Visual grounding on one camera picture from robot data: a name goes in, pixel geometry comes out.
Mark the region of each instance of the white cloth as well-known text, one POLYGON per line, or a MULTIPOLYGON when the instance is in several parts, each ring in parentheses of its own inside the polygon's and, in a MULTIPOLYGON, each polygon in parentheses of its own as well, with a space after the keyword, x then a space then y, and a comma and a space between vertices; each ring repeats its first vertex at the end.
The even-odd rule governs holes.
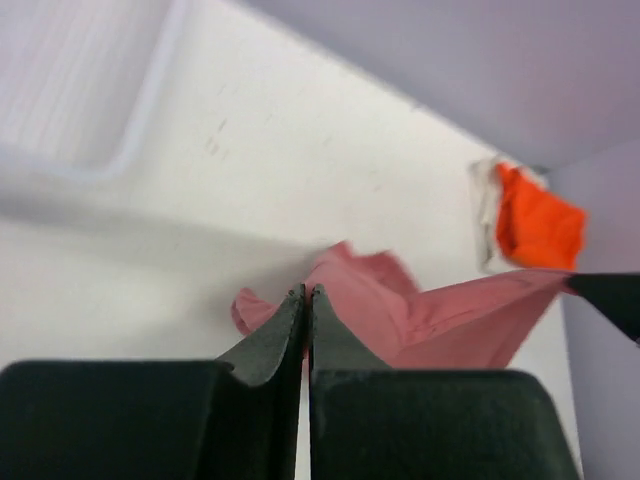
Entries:
POLYGON ((496 165, 504 162, 519 168, 531 181, 539 187, 548 189, 546 179, 507 157, 496 156, 481 160, 471 165, 471 201, 474 208, 474 228, 478 244, 480 270, 484 273, 502 273, 521 268, 507 260, 498 245, 496 226, 502 200, 502 183, 496 173, 496 165))

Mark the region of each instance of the orange cloth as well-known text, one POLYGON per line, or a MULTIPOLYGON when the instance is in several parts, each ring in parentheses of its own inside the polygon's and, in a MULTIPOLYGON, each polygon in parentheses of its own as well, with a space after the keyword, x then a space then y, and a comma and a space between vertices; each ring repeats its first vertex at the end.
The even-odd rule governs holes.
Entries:
POLYGON ((496 173, 503 188, 496 237, 504 256, 524 267, 575 270, 586 213, 517 168, 499 163, 496 173))

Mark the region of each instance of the pink fabric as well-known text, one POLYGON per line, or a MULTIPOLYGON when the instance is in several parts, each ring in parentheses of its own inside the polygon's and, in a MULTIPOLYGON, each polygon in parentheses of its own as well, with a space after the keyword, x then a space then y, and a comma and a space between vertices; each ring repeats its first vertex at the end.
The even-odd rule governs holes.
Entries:
MULTIPOLYGON (((503 368, 571 272, 527 269, 420 292, 389 252, 354 255, 346 242, 322 253, 305 280, 324 285, 342 322, 398 368, 503 368)), ((277 305, 250 289, 231 306, 245 335, 277 305)))

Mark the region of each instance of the white wall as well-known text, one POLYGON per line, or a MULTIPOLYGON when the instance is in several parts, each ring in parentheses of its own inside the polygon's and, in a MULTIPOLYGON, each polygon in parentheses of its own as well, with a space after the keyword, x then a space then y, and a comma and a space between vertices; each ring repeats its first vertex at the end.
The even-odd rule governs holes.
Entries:
POLYGON ((528 163, 640 131, 635 0, 244 1, 528 163))
MULTIPOLYGON (((554 190, 589 211, 580 270, 640 271, 640 140, 554 171, 554 190)), ((640 349, 567 296, 569 358, 585 478, 640 475, 640 349)))

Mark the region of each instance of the crumpled cloth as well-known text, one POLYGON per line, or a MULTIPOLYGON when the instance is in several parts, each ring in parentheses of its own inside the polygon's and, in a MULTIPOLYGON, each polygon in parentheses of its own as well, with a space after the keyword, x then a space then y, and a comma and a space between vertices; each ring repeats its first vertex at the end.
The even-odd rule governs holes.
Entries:
POLYGON ((540 188, 519 168, 498 163, 502 201, 496 238, 504 256, 523 267, 575 270, 586 213, 540 188))
POLYGON ((511 272, 522 268, 505 257, 496 237, 498 214, 503 198, 502 180, 496 169, 499 164, 517 168, 525 178, 540 189, 548 189, 547 181, 542 175, 516 160, 502 155, 481 160, 470 166, 473 225, 476 229, 478 243, 478 263, 480 269, 489 274, 511 272))
MULTIPOLYGON (((338 318, 397 368, 503 368, 571 272, 527 269, 421 292, 390 252, 356 255, 346 242, 322 253, 304 281, 325 287, 338 318)), ((250 289, 231 315, 247 335, 277 310, 250 289)))

